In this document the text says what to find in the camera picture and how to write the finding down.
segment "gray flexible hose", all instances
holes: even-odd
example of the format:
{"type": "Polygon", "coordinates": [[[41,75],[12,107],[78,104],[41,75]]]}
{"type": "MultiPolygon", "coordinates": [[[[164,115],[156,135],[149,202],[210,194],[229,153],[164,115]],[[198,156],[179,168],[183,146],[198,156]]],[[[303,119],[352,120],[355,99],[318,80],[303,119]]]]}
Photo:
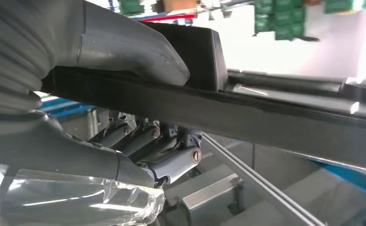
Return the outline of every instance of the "gray flexible hose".
{"type": "Polygon", "coordinates": [[[27,90],[56,65],[132,71],[184,85],[189,72],[158,32],[83,0],[0,1],[0,113],[40,106],[27,90]]]}

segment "green box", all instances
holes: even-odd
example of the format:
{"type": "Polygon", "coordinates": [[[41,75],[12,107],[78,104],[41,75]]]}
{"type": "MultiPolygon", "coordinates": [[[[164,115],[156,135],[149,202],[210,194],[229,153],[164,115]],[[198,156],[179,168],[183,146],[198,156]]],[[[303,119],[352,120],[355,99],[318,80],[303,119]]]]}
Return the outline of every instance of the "green box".
{"type": "Polygon", "coordinates": [[[366,9],[366,0],[325,0],[324,13],[341,13],[366,9]]]}
{"type": "Polygon", "coordinates": [[[294,23],[304,23],[306,20],[306,9],[305,8],[295,8],[292,10],[293,22],[294,23]]]}
{"type": "Polygon", "coordinates": [[[269,32],[270,20],[267,15],[255,15],[255,33],[269,32]]]}
{"type": "Polygon", "coordinates": [[[275,0],[274,10],[275,12],[288,11],[295,8],[296,0],[275,0]]]}
{"type": "Polygon", "coordinates": [[[255,14],[265,15],[273,13],[273,0],[257,0],[254,5],[255,14]]]}
{"type": "Polygon", "coordinates": [[[304,0],[293,0],[294,7],[302,7],[304,0]]]}
{"type": "Polygon", "coordinates": [[[305,25],[304,24],[293,24],[291,25],[291,31],[294,37],[305,36],[305,25]]]}
{"type": "Polygon", "coordinates": [[[135,15],[144,13],[144,6],[138,0],[121,0],[120,8],[123,15],[135,15]]]}
{"type": "Polygon", "coordinates": [[[274,33],[275,40],[292,40],[294,35],[291,26],[276,27],[274,33]]]}
{"type": "Polygon", "coordinates": [[[275,21],[276,26],[286,26],[292,24],[293,21],[292,11],[276,12],[275,21]]]}
{"type": "Polygon", "coordinates": [[[340,13],[352,9],[352,0],[325,0],[324,13],[340,13]]]}

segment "screw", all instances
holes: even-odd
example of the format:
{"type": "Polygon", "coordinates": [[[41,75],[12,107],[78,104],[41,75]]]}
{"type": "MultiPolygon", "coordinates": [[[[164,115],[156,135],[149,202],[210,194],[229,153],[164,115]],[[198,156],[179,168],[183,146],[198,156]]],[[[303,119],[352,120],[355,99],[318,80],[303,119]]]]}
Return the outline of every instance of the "screw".
{"type": "Polygon", "coordinates": [[[152,137],[157,139],[159,136],[161,135],[161,132],[159,131],[159,129],[154,129],[152,131],[152,137]]]}
{"type": "Polygon", "coordinates": [[[123,130],[123,133],[124,133],[125,135],[129,134],[130,132],[131,132],[130,127],[124,128],[124,130],[123,130]]]}
{"type": "Polygon", "coordinates": [[[196,148],[193,150],[193,152],[191,153],[191,160],[193,161],[193,163],[197,164],[201,161],[202,158],[202,153],[201,150],[199,148],[196,148]]]}

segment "clear plastic wrap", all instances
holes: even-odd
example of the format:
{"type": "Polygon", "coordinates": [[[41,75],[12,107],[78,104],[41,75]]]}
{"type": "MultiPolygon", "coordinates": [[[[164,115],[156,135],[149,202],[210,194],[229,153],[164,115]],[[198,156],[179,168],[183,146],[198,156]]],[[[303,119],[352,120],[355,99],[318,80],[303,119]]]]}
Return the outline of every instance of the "clear plastic wrap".
{"type": "Polygon", "coordinates": [[[147,225],[162,211],[161,189],[0,165],[0,226],[147,225]]]}

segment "metal rod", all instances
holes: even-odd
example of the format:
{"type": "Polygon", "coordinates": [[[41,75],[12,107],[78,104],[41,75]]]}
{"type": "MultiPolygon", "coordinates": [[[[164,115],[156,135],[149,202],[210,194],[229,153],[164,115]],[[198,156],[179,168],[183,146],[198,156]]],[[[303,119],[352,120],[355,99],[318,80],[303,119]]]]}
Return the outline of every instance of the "metal rod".
{"type": "Polygon", "coordinates": [[[248,167],[244,162],[239,160],[230,151],[220,145],[208,134],[203,134],[203,139],[211,144],[214,149],[213,153],[217,155],[226,165],[228,165],[243,180],[251,183],[251,185],[273,204],[279,211],[288,216],[290,219],[306,226],[325,226],[320,220],[314,217],[307,210],[273,186],[265,178],[248,167]]]}

